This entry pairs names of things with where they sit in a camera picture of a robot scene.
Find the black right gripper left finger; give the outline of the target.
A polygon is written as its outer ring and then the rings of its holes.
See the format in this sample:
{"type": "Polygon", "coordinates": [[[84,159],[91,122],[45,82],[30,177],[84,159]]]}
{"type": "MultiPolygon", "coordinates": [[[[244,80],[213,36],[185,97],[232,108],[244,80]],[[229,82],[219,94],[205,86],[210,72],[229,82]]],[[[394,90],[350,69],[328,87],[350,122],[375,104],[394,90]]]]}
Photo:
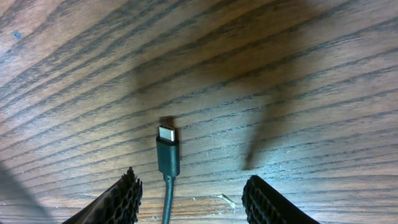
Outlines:
{"type": "Polygon", "coordinates": [[[63,224],[134,224],[143,195],[132,167],[99,197],[63,224]]]}

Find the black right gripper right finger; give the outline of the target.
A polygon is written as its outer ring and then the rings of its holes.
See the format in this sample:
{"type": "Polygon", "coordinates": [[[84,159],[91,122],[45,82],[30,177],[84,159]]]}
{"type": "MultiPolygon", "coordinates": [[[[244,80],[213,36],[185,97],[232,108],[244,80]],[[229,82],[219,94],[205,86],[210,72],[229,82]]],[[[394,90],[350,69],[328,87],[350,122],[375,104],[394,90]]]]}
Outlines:
{"type": "Polygon", "coordinates": [[[258,175],[247,180],[242,203],[250,224],[319,224],[258,175]]]}

